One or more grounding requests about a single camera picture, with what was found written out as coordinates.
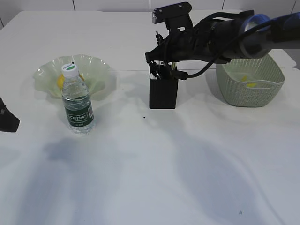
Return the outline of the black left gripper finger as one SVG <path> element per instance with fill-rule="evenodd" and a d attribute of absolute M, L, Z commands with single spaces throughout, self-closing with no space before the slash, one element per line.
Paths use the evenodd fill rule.
<path fill-rule="evenodd" d="M 0 99 L 0 131 L 15 133 L 18 130 L 20 120 L 14 116 L 4 104 L 2 98 Z"/>

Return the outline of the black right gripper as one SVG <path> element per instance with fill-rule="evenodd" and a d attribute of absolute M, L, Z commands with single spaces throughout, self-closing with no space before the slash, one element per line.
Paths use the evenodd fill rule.
<path fill-rule="evenodd" d="M 164 38 L 164 43 L 145 53 L 146 62 L 180 62 L 199 60 L 196 54 L 199 29 L 193 28 L 184 31 L 174 31 Z"/>

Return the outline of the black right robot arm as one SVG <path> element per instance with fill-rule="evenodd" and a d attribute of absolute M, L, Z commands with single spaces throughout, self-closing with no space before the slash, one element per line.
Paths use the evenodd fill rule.
<path fill-rule="evenodd" d="M 299 49 L 300 14 L 274 19 L 258 14 L 217 20 L 216 14 L 184 31 L 173 31 L 152 51 L 147 62 L 200 60 L 226 64 L 232 59 L 258 59 L 272 49 Z"/>

